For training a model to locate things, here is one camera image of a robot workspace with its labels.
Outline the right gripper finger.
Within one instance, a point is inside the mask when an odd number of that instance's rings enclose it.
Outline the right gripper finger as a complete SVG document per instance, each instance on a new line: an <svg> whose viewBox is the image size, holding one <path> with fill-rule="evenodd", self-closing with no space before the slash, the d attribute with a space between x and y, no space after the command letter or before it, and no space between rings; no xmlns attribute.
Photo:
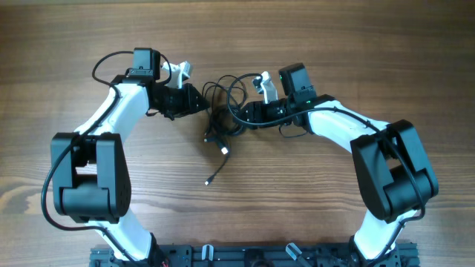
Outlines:
<svg viewBox="0 0 475 267"><path fill-rule="evenodd" d="M262 101L248 102L239 111L239 117L262 117Z"/></svg>
<svg viewBox="0 0 475 267"><path fill-rule="evenodd" d="M234 123L243 128L248 128L251 130L259 129L260 124L254 120L253 117L249 117L246 114L241 114L240 116L235 116L233 118Z"/></svg>

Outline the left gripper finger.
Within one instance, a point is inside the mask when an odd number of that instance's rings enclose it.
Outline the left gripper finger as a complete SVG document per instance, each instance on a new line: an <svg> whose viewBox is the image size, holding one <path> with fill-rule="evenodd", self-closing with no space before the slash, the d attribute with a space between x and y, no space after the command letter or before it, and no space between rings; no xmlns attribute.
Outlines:
<svg viewBox="0 0 475 267"><path fill-rule="evenodd" d="M186 104L186 109L184 111L184 115L192 115L201 111L204 111L210 107L209 102L204 99L198 99L194 101L190 101L188 104Z"/></svg>
<svg viewBox="0 0 475 267"><path fill-rule="evenodd" d="M185 83L183 86L185 98L189 106L207 106L208 101L201 95L195 86L191 83Z"/></svg>

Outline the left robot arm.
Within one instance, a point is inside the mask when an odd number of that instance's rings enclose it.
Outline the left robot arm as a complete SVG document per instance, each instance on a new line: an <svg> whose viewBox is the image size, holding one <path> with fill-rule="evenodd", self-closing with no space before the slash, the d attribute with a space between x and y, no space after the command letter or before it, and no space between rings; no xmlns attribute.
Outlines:
<svg viewBox="0 0 475 267"><path fill-rule="evenodd" d="M131 180L123 143L144 116L174 120L209 108L188 82L192 66L159 51L136 48L133 64L107 82L109 94L75 131L51 141L51 168L41 192L45 219L63 231L93 230L121 266L169 266L155 236L130 208Z"/></svg>

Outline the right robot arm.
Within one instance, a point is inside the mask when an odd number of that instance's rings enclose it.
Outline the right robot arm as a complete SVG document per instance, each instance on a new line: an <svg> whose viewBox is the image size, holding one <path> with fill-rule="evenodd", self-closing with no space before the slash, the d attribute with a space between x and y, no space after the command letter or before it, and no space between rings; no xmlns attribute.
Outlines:
<svg viewBox="0 0 475 267"><path fill-rule="evenodd" d="M252 83L264 99L243 107L228 105L233 120L250 129L293 124L350 152L367 207L351 240L353 253L362 265L378 265L396 248L402 229L422 220L427 202L439 193L416 129L404 119L389 123L368 118L333 96L317 94L302 63L278 73L285 96L278 96L267 72L252 73Z"/></svg>

